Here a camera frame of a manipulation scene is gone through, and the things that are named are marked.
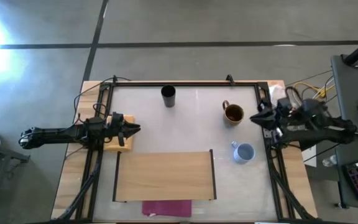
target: brown mug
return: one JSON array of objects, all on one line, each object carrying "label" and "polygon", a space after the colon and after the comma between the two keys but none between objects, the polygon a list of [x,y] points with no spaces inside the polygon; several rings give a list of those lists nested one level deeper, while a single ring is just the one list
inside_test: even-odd
[{"label": "brown mug", "polygon": [[238,125],[244,118],[244,111],[239,105],[223,101],[223,117],[231,125]]}]

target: table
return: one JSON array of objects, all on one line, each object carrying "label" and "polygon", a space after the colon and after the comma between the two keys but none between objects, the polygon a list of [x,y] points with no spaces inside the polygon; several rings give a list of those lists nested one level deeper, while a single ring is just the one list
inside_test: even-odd
[{"label": "table", "polygon": [[[358,133],[358,69],[349,67],[342,62],[340,56],[331,59],[336,91],[338,93],[339,107],[343,119],[351,120],[357,126]],[[348,184],[343,165],[358,162],[358,134],[354,141],[347,145],[339,145],[336,150],[337,171],[339,174],[339,194],[341,206],[358,207],[358,199]]]},{"label": "table", "polygon": [[[83,91],[98,83],[99,82],[84,82]],[[284,87],[284,83],[282,81],[268,81],[268,84],[269,86],[279,85],[281,87]],[[78,104],[78,112],[81,113],[81,118],[89,118],[94,115],[92,105],[94,102],[96,102],[97,97],[98,89],[95,89],[94,91],[91,90],[87,92],[87,94],[83,95],[80,98],[80,102]],[[74,151],[78,148],[79,145],[77,144],[69,144],[67,153],[70,153],[71,151]],[[72,199],[79,191],[83,167],[85,164],[85,157],[86,151],[80,151],[76,154],[73,154],[72,156],[70,156],[70,159],[65,161],[59,188],[57,190],[55,205],[52,211],[52,218],[59,216],[64,211],[64,209],[66,209],[66,207],[71,203]],[[283,150],[283,157],[291,190],[298,198],[300,203],[307,209],[307,211],[309,211],[313,216],[317,217],[313,196],[310,190],[310,184],[306,174],[305,166],[303,165],[300,150],[294,147],[289,147]],[[285,197],[281,194],[281,191],[280,198],[284,216],[287,217],[288,211],[286,211],[285,209]]]}]

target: wooden table frame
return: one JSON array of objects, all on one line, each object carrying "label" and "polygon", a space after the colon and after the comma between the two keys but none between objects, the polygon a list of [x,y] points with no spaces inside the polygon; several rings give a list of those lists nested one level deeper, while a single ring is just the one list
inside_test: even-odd
[{"label": "wooden table frame", "polygon": [[[145,81],[116,82],[113,86],[162,86],[166,83],[175,86],[230,86],[231,84],[229,81]],[[81,92],[84,92],[92,86],[98,84],[100,84],[100,82],[84,82]],[[270,86],[278,85],[280,87],[284,87],[283,81],[237,81],[235,84],[239,86],[255,87],[258,102],[260,101],[260,97],[263,97],[265,93],[269,95]],[[77,109],[77,113],[81,114],[81,119],[99,116],[99,113],[95,113],[95,110],[93,109],[93,105],[97,101],[110,105],[110,102],[108,101],[111,99],[108,99],[108,96],[111,96],[112,94],[112,88],[110,88],[111,86],[111,82],[106,82],[105,85],[101,87],[95,87],[94,89],[87,91],[87,93],[84,95],[81,95]],[[101,95],[100,93],[104,92],[105,90],[109,90],[110,94],[107,96]],[[109,112],[109,106],[106,108],[105,112]],[[78,144],[69,144],[67,153],[71,153],[78,148]],[[69,206],[71,201],[75,198],[80,190],[81,185],[83,184],[84,178],[89,175],[90,168],[96,163],[97,153],[98,151],[80,151],[70,156],[70,159],[64,162],[62,175],[57,190],[57,196],[52,211],[52,218],[56,218],[61,213],[63,213],[67,206]],[[300,203],[311,215],[317,217],[313,196],[310,190],[310,184],[307,178],[306,169],[303,165],[303,159],[300,150],[295,147],[286,148],[283,151],[283,154],[281,154],[281,152],[277,154],[277,157],[273,160],[273,163],[280,171],[280,175],[286,179],[286,184],[290,186],[291,191],[297,197]],[[92,186],[89,189],[84,199],[84,206],[79,208],[81,209],[81,212],[76,212],[76,215],[72,216],[72,218],[85,218],[90,222],[92,221],[93,206],[90,205],[94,205],[94,201],[96,200],[97,182],[98,176],[95,182],[96,186]],[[291,206],[289,203],[287,203],[283,192],[279,187],[277,187],[277,184],[275,181],[273,181],[273,179],[272,187],[277,217],[279,219],[285,217],[294,218],[295,215],[291,217],[291,213],[293,213]]]}]

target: mug handle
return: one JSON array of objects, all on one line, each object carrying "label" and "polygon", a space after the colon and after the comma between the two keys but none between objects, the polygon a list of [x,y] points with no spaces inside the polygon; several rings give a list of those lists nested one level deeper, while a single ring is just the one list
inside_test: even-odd
[{"label": "mug handle", "polygon": [[229,105],[230,105],[230,103],[227,100],[223,101],[223,103],[222,103],[223,110],[225,110]]}]

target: wooden block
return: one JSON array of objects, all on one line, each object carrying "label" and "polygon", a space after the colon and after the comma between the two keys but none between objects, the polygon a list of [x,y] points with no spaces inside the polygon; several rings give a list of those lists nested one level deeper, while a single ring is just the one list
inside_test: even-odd
[{"label": "wooden block", "polygon": [[214,199],[210,152],[121,154],[116,201]]},{"label": "wooden block", "polygon": [[[124,119],[127,122],[135,123],[135,117],[133,115],[124,115]],[[107,122],[111,121],[111,116],[108,116]],[[124,146],[120,146],[118,144],[118,138],[113,137],[111,142],[104,143],[104,150],[106,151],[120,151],[120,152],[128,152],[132,150],[132,143],[134,141],[134,135],[129,137],[128,139],[124,138]]]}]

